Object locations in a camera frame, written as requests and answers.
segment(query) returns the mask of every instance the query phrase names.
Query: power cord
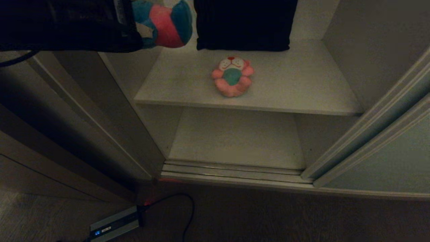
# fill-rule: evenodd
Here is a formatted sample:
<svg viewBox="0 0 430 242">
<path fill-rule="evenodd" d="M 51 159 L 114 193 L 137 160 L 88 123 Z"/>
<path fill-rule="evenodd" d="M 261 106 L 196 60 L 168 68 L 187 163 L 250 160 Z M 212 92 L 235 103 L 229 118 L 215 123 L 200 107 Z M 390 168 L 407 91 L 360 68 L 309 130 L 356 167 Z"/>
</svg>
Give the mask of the power cord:
<svg viewBox="0 0 430 242">
<path fill-rule="evenodd" d="M 39 53 L 38 50 L 30 50 L 30 52 L 26 53 L 25 55 L 22 55 L 20 57 L 12 59 L 12 60 L 0 62 L 0 67 L 7 67 L 7 66 L 14 65 L 14 64 L 18 64 L 22 61 L 25 61 L 25 60 L 31 58 L 32 56 L 36 55 L 37 53 Z"/>
<path fill-rule="evenodd" d="M 191 206 L 192 206 L 190 219 L 189 219 L 189 221 L 188 221 L 188 223 L 187 223 L 187 225 L 186 225 L 186 227 L 185 227 L 185 229 L 184 229 L 184 231 L 183 231 L 183 233 L 182 233 L 182 242 L 185 242 L 185 234 L 187 233 L 187 230 L 188 230 L 188 228 L 190 227 L 191 221 L 193 220 L 193 217 L 194 217 L 194 209 L 195 209 L 194 199 L 193 199 L 189 194 L 186 194 L 186 193 L 183 193 L 183 192 L 176 193 L 176 194 L 173 194 L 173 195 L 167 196 L 167 197 L 165 197 L 165 198 L 162 198 L 162 199 L 160 199 L 160 200 L 158 200 L 158 201 L 155 201 L 155 202 L 153 202 L 152 204 L 145 205 L 145 206 L 138 206 L 138 211 L 139 211 L 139 212 L 145 212 L 146 210 L 150 209 L 150 208 L 151 208 L 151 207 L 153 207 L 154 205 L 156 205 L 156 204 L 158 204 L 158 203 L 160 203 L 160 202 L 163 202 L 163 201 L 165 201 L 165 200 L 167 200 L 167 199 L 169 199 L 169 198 L 176 197 L 176 196 L 185 196 L 185 197 L 189 198 L 189 200 L 191 201 Z"/>
</svg>

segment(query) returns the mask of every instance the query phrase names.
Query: multicolored plush toy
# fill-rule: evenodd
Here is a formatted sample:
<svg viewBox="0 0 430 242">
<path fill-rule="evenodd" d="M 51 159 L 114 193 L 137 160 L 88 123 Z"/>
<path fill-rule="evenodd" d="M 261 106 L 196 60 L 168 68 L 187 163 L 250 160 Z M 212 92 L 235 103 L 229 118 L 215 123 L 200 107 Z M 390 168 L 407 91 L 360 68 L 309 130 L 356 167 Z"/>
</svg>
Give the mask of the multicolored plush toy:
<svg viewBox="0 0 430 242">
<path fill-rule="evenodd" d="M 237 56 L 223 59 L 218 69 L 212 71 L 215 86 L 224 96 L 240 96 L 248 90 L 252 81 L 249 78 L 254 74 L 250 62 Z"/>
<path fill-rule="evenodd" d="M 143 49 L 186 45 L 193 33 L 189 5 L 180 0 L 172 9 L 145 0 L 132 2 L 136 27 L 143 40 Z"/>
</svg>

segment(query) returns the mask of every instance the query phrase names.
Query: shelf board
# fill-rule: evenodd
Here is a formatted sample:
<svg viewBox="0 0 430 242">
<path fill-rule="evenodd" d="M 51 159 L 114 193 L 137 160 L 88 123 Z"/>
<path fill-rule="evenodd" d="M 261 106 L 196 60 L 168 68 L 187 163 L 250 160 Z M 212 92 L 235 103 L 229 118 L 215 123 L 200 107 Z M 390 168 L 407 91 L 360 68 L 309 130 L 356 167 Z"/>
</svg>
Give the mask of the shelf board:
<svg viewBox="0 0 430 242">
<path fill-rule="evenodd" d="M 186 107 L 170 160 L 304 170 L 293 114 Z"/>
<path fill-rule="evenodd" d="M 240 97 L 227 98 L 210 75 L 227 56 L 251 61 L 253 84 Z M 320 40 L 301 40 L 284 52 L 164 48 L 135 101 L 145 104 L 248 109 L 326 115 L 359 115 L 363 109 Z"/>
</svg>

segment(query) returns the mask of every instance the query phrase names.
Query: black pillow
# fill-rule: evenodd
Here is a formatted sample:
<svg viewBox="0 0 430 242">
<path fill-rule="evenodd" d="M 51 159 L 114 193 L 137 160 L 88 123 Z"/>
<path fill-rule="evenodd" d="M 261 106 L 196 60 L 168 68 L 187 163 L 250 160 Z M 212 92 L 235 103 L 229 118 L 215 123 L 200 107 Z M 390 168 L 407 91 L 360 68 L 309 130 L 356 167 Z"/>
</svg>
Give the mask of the black pillow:
<svg viewBox="0 0 430 242">
<path fill-rule="evenodd" d="M 297 0 L 194 0 L 197 49 L 289 49 Z"/>
</svg>

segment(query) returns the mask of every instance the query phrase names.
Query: wooden floor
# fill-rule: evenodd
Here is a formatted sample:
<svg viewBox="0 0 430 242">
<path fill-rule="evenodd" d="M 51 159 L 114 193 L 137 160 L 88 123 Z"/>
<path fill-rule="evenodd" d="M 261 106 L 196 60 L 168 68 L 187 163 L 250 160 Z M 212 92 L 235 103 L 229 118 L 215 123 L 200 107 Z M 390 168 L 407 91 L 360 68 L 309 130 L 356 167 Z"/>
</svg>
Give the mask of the wooden floor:
<svg viewBox="0 0 430 242">
<path fill-rule="evenodd" d="M 430 202 L 357 199 L 186 184 L 144 187 L 140 200 L 188 192 L 196 201 L 189 242 L 429 241 Z M 89 225 L 130 204 L 0 191 L 2 242 L 81 242 Z M 147 225 L 114 241 L 179 242 L 190 203 L 147 211 Z"/>
</svg>

